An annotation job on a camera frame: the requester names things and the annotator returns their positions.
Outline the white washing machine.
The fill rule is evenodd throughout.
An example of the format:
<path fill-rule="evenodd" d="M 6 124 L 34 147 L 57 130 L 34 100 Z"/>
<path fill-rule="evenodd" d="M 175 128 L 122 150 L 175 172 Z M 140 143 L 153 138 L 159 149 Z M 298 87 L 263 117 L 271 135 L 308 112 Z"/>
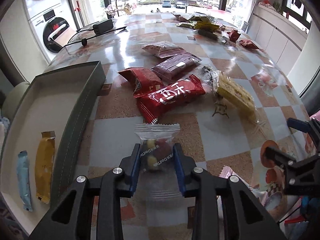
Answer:
<path fill-rule="evenodd" d="M 51 62 L 76 30 L 68 0 L 23 0 L 39 48 Z"/>

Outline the red wrapper on table edge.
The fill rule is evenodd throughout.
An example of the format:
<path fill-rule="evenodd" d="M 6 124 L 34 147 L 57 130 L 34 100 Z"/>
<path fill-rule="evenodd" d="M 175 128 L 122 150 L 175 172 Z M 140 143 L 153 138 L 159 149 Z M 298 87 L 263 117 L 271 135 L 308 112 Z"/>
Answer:
<path fill-rule="evenodd" d="M 246 49 L 259 50 L 259 47 L 255 43 L 253 43 L 251 40 L 243 39 L 243 40 L 240 40 L 239 43 Z"/>

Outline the clear candy packet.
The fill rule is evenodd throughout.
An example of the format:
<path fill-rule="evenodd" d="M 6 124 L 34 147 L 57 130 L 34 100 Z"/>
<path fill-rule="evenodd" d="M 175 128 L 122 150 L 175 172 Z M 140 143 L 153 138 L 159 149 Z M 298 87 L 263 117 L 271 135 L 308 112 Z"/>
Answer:
<path fill-rule="evenodd" d="M 142 172 L 164 169 L 173 158 L 173 144 L 180 132 L 180 124 L 136 124 L 135 134 L 140 138 Z"/>

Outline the grey shallow cardboard box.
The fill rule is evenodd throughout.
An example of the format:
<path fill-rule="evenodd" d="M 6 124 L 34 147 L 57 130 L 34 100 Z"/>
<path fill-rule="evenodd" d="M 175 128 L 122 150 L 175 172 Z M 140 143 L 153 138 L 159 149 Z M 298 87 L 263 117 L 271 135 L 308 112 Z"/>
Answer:
<path fill-rule="evenodd" d="M 36 198 L 36 151 L 43 132 L 55 133 L 51 203 L 57 202 L 74 178 L 83 132 L 106 75 L 99 61 L 62 67 L 38 75 L 20 100 L 1 152 L 1 196 L 27 234 L 49 210 Z M 23 208 L 18 190 L 18 154 L 27 152 L 33 211 Z"/>

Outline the pile of green yellow wrappers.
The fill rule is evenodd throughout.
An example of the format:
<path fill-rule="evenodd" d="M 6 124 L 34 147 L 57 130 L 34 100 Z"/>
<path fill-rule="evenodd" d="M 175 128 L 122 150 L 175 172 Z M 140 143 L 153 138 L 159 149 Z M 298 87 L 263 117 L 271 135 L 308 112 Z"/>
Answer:
<path fill-rule="evenodd" d="M 195 30 L 199 35 L 212 40 L 217 40 L 218 34 L 222 34 L 226 29 L 224 24 L 216 21 L 210 15 L 194 13 L 190 17 L 184 17 L 176 12 L 172 12 L 172 14 L 178 20 L 177 27 Z"/>

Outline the light blue stick packet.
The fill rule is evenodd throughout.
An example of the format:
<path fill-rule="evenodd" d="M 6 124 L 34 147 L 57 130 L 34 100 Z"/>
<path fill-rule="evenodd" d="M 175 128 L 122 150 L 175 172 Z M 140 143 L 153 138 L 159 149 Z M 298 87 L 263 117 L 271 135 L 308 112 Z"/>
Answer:
<path fill-rule="evenodd" d="M 29 186 L 29 161 L 27 151 L 22 151 L 18 154 L 16 172 L 18 190 L 23 203 L 23 208 L 28 212 L 33 212 Z"/>

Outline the yellow stick packet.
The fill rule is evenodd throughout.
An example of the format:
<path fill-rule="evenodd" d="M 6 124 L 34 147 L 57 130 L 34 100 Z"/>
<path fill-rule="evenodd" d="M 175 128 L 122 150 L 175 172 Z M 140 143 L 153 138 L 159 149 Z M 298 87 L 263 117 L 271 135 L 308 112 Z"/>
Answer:
<path fill-rule="evenodd" d="M 55 154 L 55 132 L 41 133 L 35 160 L 36 198 L 45 204 L 50 203 L 50 191 Z"/>

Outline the small red wrapper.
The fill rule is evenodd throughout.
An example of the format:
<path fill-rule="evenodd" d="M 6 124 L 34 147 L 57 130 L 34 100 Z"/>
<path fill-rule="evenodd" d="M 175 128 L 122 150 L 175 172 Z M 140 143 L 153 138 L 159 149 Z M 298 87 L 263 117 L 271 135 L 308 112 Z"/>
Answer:
<path fill-rule="evenodd" d="M 228 31 L 227 34 L 231 42 L 236 42 L 241 35 L 236 29 Z"/>

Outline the black power adapter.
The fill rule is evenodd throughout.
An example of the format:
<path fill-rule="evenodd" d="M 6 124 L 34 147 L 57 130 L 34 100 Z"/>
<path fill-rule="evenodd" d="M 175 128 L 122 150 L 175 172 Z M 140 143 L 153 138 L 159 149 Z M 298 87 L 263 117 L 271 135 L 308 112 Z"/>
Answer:
<path fill-rule="evenodd" d="M 103 34 L 113 29 L 113 21 L 112 19 L 106 19 L 106 20 L 97 22 L 92 25 L 92 29 L 96 35 Z"/>

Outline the pink cranberry crisp packet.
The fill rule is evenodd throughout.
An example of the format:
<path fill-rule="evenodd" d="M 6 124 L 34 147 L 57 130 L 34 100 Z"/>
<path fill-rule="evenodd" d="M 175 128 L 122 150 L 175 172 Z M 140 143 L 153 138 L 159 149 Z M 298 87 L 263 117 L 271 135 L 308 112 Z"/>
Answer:
<path fill-rule="evenodd" d="M 224 166 L 219 174 L 219 177 L 227 179 L 233 175 L 234 175 L 234 171 L 232 170 L 232 168 L 229 166 Z"/>

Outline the dark red snack packet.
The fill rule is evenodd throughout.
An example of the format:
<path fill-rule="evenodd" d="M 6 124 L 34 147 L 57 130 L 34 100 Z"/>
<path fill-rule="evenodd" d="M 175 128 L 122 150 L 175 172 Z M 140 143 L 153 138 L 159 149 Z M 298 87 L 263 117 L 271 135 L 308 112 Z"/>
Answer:
<path fill-rule="evenodd" d="M 146 94 L 153 93 L 164 84 L 161 79 L 150 69 L 143 67 L 126 68 L 118 72 L 134 88 L 133 96 L 140 98 Z"/>

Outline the purple snack packet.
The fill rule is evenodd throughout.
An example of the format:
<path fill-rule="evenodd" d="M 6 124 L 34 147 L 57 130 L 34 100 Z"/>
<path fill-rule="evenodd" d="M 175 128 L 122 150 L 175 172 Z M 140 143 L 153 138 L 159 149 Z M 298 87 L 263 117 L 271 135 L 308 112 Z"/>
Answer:
<path fill-rule="evenodd" d="M 172 56 L 157 64 L 151 68 L 151 71 L 157 74 L 161 79 L 173 80 L 176 75 L 201 61 L 201 58 L 196 57 L 193 54 L 183 53 Z"/>

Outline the red snack packet white lettering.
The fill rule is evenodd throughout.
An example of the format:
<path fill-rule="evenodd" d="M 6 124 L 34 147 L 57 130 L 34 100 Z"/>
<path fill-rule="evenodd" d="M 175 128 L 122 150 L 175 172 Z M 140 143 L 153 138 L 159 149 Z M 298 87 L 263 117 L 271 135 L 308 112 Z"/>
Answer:
<path fill-rule="evenodd" d="M 137 99 L 137 107 L 148 124 L 156 124 L 164 113 L 189 103 L 205 93 L 201 80 L 191 74 L 187 79 L 141 96 Z"/>

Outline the white cranberry crisp packet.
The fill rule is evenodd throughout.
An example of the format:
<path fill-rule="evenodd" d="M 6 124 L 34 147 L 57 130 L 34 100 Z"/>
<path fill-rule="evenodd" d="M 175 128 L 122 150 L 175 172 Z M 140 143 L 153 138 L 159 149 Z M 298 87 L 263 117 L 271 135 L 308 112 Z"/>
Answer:
<path fill-rule="evenodd" d="M 141 49 L 159 59 L 165 59 L 176 55 L 184 54 L 186 51 L 169 41 L 155 42 L 141 46 Z"/>

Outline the yellow biscuit clear packet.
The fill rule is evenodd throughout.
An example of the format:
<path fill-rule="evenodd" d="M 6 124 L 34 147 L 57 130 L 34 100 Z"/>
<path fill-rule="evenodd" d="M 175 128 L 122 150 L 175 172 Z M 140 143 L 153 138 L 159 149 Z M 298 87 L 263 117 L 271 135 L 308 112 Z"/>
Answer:
<path fill-rule="evenodd" d="M 250 122 L 259 122 L 253 96 L 223 71 L 203 66 L 199 78 L 204 91 L 213 99 L 214 114 L 227 116 L 226 102 L 229 102 Z"/>

